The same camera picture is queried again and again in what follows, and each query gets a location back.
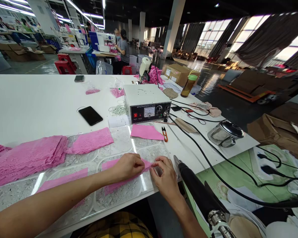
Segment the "label sticker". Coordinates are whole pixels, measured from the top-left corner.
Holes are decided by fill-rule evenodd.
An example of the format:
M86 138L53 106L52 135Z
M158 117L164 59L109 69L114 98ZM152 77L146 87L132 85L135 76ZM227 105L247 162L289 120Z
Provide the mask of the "label sticker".
M170 73L171 73L171 70L170 69L167 69L166 75L170 76Z

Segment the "stainless steel pot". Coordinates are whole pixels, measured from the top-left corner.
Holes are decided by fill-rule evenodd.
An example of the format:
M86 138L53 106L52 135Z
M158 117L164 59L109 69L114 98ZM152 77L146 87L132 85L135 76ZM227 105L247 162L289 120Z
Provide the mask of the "stainless steel pot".
M238 125L230 121L221 121L208 133L210 141L223 148L229 148L235 145L235 141L244 136L244 131Z

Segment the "plaid fabric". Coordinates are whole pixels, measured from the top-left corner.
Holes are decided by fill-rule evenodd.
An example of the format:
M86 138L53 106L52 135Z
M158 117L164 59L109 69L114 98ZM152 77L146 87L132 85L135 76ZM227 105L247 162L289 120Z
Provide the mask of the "plaid fabric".
M128 212L116 212L91 223L79 238L153 238L146 225Z

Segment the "smartphone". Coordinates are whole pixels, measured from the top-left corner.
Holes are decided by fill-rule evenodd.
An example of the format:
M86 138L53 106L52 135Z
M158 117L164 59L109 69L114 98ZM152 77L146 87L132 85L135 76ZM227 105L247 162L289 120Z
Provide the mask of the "smartphone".
M74 79L74 82L83 82L84 76L83 75L77 75Z
M85 107L78 111L90 126L103 120L103 118L91 107Z
M174 106L174 107L171 107L171 109L172 109L173 111L180 111L180 110L181 110L181 107L179 107L179 106Z

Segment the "thread snips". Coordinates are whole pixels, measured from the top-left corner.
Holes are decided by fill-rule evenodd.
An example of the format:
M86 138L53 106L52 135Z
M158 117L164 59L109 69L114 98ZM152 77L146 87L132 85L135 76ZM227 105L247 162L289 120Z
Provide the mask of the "thread snips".
M165 137L165 142L168 142L167 131L166 131L165 127L161 127L161 128L162 128L162 134Z

